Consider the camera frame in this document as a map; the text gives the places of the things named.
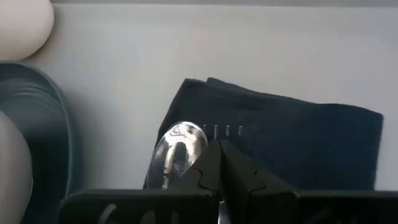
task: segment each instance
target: folded napkin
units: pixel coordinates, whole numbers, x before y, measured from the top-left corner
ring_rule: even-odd
[[[210,129],[217,124],[218,139],[229,140],[299,189],[374,188],[383,121],[379,113],[258,93],[209,78],[182,83],[157,141],[178,121]],[[213,139],[213,131],[207,133]]]

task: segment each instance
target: light blue bowl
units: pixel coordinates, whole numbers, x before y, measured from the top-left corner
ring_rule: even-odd
[[[34,186],[23,224],[56,223],[60,202],[81,187],[76,125],[59,87],[40,70],[0,63],[0,110],[21,130]]]

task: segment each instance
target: white round object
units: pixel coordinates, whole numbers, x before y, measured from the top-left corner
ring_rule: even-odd
[[[21,222],[32,184],[28,145],[17,126],[0,112],[0,223]]]
[[[0,60],[20,60],[39,50],[54,24],[49,0],[0,0]]]

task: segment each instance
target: white table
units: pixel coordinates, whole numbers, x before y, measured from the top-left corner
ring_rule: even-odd
[[[88,188],[141,188],[183,79],[215,77],[384,114],[376,187],[398,189],[398,8],[55,4],[55,18],[28,61],[70,101]]]

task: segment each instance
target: blue cloth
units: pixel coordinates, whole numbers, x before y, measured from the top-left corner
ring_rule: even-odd
[[[383,121],[379,113],[258,93],[209,78],[183,82],[157,141],[178,121],[206,124],[209,139],[209,129],[217,124],[218,139],[229,140],[299,189],[374,188]],[[240,137],[238,126],[243,127]]]

